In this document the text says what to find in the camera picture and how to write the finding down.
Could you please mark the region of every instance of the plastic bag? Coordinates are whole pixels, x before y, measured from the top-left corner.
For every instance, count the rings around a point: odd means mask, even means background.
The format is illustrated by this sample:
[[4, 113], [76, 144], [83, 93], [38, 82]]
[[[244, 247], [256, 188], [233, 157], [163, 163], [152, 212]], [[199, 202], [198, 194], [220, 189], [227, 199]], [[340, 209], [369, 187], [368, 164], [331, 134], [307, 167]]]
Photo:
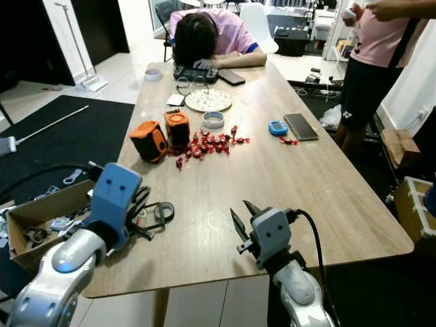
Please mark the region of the plastic bag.
[[338, 104], [336, 107], [327, 110], [323, 117], [320, 119], [321, 126], [326, 128], [337, 129], [341, 121], [341, 105]]

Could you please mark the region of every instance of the blue timer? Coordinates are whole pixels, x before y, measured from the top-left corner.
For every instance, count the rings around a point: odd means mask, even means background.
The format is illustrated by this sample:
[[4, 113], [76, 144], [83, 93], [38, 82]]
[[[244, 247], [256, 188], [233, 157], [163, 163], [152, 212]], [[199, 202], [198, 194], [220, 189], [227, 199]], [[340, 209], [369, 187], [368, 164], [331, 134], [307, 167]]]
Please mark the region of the blue timer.
[[268, 129], [274, 136], [286, 135], [287, 133], [287, 126], [283, 121], [270, 121]]

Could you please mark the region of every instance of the robotic arm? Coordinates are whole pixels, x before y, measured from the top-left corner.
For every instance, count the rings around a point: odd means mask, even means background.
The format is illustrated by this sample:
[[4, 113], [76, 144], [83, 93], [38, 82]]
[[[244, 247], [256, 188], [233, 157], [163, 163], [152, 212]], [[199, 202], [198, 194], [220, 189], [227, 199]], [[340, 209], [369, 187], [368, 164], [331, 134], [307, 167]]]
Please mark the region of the robotic arm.
[[37, 276], [18, 295], [6, 326], [69, 326], [79, 293], [111, 249], [127, 242], [126, 217], [142, 177], [109, 163], [93, 190], [83, 229], [51, 248]]
[[291, 230], [289, 224], [298, 213], [287, 209], [268, 207], [260, 210], [244, 201], [253, 215], [250, 223], [253, 231], [248, 236], [239, 216], [230, 209], [234, 226], [243, 244], [236, 247], [242, 254], [248, 250], [256, 259], [259, 269], [266, 269], [273, 283], [280, 288], [281, 301], [290, 314], [295, 327], [334, 327], [322, 306], [322, 291], [316, 279], [303, 271], [304, 260], [298, 252], [289, 253]]

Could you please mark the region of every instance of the person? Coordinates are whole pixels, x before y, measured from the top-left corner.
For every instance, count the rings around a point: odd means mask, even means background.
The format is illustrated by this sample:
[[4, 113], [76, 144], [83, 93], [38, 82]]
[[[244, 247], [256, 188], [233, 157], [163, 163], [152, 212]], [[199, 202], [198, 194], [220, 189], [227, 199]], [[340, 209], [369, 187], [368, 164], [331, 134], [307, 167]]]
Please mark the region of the person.
[[221, 69], [263, 66], [266, 62], [244, 22], [225, 9], [173, 12], [170, 38], [176, 65]]
[[436, 18], [436, 0], [381, 0], [361, 8], [353, 4], [360, 23], [341, 95], [342, 117], [336, 143], [352, 155], [365, 137], [366, 126], [408, 64], [428, 18]]

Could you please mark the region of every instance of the orange device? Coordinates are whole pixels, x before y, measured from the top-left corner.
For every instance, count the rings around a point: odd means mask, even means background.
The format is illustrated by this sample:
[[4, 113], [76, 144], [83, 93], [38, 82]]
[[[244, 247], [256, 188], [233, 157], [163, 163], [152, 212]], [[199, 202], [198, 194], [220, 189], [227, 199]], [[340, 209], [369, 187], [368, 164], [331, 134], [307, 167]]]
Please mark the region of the orange device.
[[129, 134], [143, 160], [157, 163], [168, 150], [159, 122], [146, 121]]
[[165, 112], [166, 133], [173, 146], [184, 146], [189, 143], [189, 120], [186, 114], [176, 109]]

